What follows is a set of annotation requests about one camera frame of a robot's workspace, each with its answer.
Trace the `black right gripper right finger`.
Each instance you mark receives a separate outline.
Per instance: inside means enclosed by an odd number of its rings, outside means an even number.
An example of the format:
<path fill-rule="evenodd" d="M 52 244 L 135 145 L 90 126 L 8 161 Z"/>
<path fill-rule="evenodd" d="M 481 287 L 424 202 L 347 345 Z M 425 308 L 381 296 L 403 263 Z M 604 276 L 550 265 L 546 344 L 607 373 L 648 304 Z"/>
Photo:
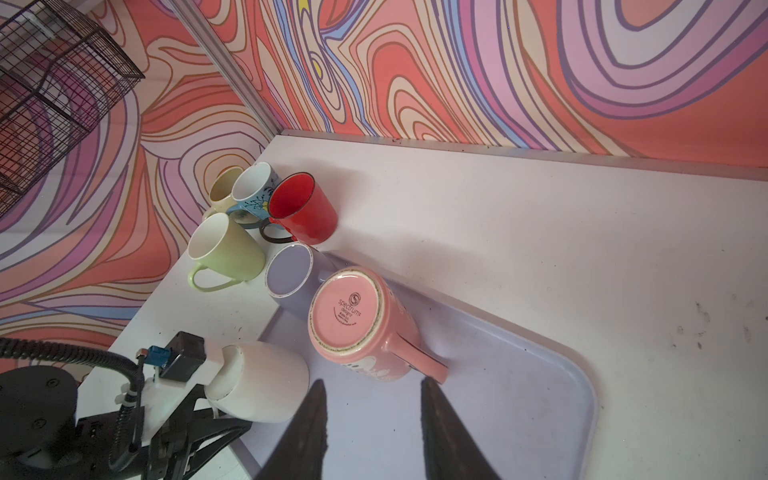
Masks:
<path fill-rule="evenodd" d="M 431 377 L 421 382 L 421 427 L 427 479 L 499 479 Z"/>

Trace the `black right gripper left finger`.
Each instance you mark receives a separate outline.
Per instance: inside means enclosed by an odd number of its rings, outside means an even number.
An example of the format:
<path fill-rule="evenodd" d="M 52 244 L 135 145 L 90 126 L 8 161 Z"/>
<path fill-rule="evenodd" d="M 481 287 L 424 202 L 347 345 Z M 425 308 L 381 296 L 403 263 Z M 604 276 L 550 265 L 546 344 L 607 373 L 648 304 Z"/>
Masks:
<path fill-rule="evenodd" d="M 327 422 L 326 388 L 318 379 L 255 479 L 321 479 L 328 448 Z"/>

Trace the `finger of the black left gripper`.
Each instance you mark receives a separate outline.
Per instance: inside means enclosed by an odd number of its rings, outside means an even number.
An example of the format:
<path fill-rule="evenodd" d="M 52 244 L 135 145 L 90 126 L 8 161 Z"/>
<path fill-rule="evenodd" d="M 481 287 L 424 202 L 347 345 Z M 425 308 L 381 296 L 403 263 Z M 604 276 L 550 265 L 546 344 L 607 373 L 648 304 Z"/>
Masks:
<path fill-rule="evenodd" d="M 142 479 L 190 479 L 251 429 L 250 421 L 215 416 L 213 408 L 196 410 L 198 400 L 206 400 L 202 385 L 191 390 L 153 436 Z"/>

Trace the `white mug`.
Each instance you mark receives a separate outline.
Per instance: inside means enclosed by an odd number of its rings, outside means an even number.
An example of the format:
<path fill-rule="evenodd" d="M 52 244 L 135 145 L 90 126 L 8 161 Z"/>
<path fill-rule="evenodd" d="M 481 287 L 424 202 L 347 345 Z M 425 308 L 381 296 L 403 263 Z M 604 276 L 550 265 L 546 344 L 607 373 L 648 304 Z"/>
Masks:
<path fill-rule="evenodd" d="M 309 388 L 309 369 L 301 355 L 257 341 L 230 344 L 223 357 L 222 369 L 204 387 L 218 410 L 258 423 L 281 423 L 294 416 Z"/>

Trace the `pink patterned mug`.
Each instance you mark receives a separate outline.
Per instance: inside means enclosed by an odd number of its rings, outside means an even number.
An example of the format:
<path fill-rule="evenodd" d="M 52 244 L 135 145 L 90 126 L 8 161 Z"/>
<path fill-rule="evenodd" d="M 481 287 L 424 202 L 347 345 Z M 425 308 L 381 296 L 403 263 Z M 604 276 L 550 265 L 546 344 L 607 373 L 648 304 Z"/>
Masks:
<path fill-rule="evenodd" d="M 380 382 L 415 370 L 438 383 L 449 374 L 445 363 L 427 353 L 412 315 L 384 278 L 351 266 L 327 278 L 308 313 L 314 349 L 326 360 Z"/>

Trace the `purple mug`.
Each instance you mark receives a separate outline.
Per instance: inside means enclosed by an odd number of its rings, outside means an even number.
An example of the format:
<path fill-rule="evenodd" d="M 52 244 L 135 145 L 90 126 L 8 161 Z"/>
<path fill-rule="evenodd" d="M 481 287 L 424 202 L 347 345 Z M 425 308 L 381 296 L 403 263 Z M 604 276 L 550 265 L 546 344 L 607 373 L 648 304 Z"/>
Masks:
<path fill-rule="evenodd" d="M 282 308 L 308 321 L 311 302 L 322 284 L 338 270 L 323 252 L 304 243 L 281 249 L 267 264 L 265 286 Z"/>

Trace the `light green mug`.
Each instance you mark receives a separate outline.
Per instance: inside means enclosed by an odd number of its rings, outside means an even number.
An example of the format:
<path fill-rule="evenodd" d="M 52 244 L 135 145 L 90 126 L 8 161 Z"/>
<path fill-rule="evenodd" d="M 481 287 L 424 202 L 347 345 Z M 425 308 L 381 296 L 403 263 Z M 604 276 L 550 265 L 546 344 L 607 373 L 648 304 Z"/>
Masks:
<path fill-rule="evenodd" d="M 188 284 L 204 293 L 253 280 L 267 263 L 266 254 L 257 241 L 226 213 L 215 213 L 197 227 L 187 253 L 196 262 L 188 274 Z M 201 270 L 212 270 L 229 280 L 216 286 L 199 286 L 195 277 Z"/>

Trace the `beige speckled mug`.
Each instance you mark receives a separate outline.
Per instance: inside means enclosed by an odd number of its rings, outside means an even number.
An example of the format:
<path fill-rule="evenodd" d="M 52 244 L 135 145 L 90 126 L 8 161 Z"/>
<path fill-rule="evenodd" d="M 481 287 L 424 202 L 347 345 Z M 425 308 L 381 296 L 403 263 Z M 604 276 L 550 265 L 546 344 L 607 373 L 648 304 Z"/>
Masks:
<path fill-rule="evenodd" d="M 232 198 L 232 189 L 243 171 L 243 168 L 233 166 L 217 177 L 208 195 L 210 207 L 203 214 L 204 219 L 215 213 L 226 213 L 228 209 L 237 204 Z"/>

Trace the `red mug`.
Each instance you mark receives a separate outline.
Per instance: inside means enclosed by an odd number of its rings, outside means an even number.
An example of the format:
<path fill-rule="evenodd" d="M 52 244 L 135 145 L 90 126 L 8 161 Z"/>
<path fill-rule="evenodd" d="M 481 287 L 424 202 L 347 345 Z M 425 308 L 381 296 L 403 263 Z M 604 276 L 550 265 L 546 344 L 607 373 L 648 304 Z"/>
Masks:
<path fill-rule="evenodd" d="M 328 240 L 338 224 L 338 214 L 315 177 L 297 172 L 275 188 L 267 204 L 268 218 L 259 227 L 261 237 L 273 244 L 303 242 L 317 245 Z M 281 226 L 287 237 L 266 233 L 270 225 Z"/>

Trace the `blue flowered mug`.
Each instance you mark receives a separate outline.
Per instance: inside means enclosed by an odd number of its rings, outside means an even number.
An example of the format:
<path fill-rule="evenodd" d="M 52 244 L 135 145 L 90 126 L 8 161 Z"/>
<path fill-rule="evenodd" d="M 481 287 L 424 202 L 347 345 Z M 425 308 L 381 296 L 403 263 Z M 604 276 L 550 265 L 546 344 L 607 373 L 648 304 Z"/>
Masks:
<path fill-rule="evenodd" d="M 269 218 L 268 203 L 280 181 L 269 163 L 250 166 L 235 181 L 231 191 L 235 204 L 226 214 L 245 229 L 258 228 Z"/>

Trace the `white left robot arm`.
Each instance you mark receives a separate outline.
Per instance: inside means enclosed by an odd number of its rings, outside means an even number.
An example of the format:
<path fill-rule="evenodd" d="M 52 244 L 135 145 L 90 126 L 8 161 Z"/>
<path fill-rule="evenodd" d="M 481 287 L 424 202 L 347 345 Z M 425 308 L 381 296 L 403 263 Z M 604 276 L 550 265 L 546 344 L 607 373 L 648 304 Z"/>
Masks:
<path fill-rule="evenodd" d="M 90 347 L 4 337 L 1 356 L 29 366 L 1 375 L 1 476 L 4 479 L 189 479 L 247 433 L 251 422 L 199 409 L 204 387 L 193 374 L 211 359 L 204 340 L 181 332 L 166 346 L 140 349 L 135 359 Z M 78 385 L 66 364 L 123 375 L 118 410 L 78 418 Z M 150 389 L 143 374 L 184 380 L 190 391 L 150 424 Z"/>

